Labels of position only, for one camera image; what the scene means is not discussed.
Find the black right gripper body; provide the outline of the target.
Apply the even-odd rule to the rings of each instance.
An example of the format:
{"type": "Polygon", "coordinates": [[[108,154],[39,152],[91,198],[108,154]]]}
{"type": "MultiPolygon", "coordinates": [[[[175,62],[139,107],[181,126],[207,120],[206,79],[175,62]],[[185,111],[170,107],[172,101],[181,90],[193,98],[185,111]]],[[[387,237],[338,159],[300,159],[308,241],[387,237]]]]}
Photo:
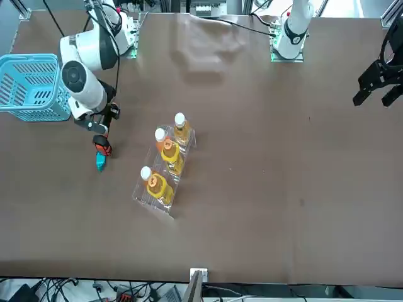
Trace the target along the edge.
{"type": "Polygon", "coordinates": [[[94,123],[94,132],[100,135],[108,136],[112,120],[118,120],[120,117],[120,107],[116,103],[110,103],[105,108],[102,119],[94,123]]]}

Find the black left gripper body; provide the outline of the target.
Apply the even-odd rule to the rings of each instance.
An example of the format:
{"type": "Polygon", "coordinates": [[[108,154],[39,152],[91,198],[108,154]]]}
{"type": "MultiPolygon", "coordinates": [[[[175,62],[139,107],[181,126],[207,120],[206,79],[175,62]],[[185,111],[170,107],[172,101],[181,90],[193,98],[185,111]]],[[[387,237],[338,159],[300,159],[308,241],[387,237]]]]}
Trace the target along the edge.
{"type": "Polygon", "coordinates": [[[389,60],[383,64],[379,60],[377,65],[380,72],[377,86],[402,84],[402,61],[389,60]]]}

